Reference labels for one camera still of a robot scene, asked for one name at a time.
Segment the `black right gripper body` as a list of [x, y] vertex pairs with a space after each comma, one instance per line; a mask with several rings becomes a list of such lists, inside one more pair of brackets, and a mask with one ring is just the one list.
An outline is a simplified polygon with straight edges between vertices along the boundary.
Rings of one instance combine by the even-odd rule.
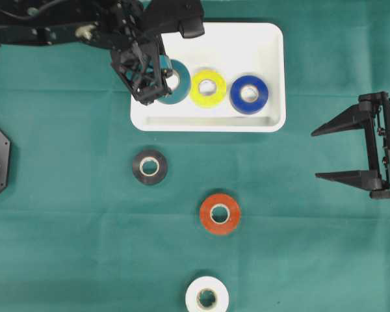
[[383, 150], [385, 156], [383, 164], [386, 167], [387, 183], [381, 190], [370, 192], [372, 199], [389, 199], [390, 198], [390, 98], [386, 92], [377, 92], [372, 94], [363, 94], [359, 96], [360, 101], [368, 101], [372, 104], [372, 118], [379, 118], [383, 114], [384, 126], [377, 121], [377, 134], [383, 137]]

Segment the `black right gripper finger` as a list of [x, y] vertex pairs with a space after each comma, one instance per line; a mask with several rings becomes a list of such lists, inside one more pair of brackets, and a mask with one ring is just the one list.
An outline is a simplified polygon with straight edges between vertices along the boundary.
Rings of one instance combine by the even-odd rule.
[[372, 104], [359, 103], [350, 106], [342, 113], [324, 123], [311, 133], [312, 137], [336, 133], [341, 131], [350, 131], [365, 129], [372, 121]]
[[316, 173], [315, 177], [342, 183], [367, 191], [383, 189], [382, 179], [377, 170], [352, 170], [343, 172]]

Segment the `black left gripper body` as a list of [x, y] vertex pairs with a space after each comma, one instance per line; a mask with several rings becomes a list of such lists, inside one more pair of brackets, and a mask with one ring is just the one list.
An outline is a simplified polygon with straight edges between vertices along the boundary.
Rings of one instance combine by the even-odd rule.
[[137, 37], [116, 33], [110, 55], [112, 68], [136, 101], [149, 105], [172, 93], [166, 82], [172, 65], [160, 34]]

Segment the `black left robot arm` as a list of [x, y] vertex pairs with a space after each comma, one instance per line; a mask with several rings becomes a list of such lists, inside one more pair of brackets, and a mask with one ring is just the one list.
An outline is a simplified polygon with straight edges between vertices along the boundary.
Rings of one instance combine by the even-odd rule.
[[80, 42], [110, 52], [111, 66], [144, 105], [171, 94], [166, 22], [141, 1], [0, 1], [0, 46]]

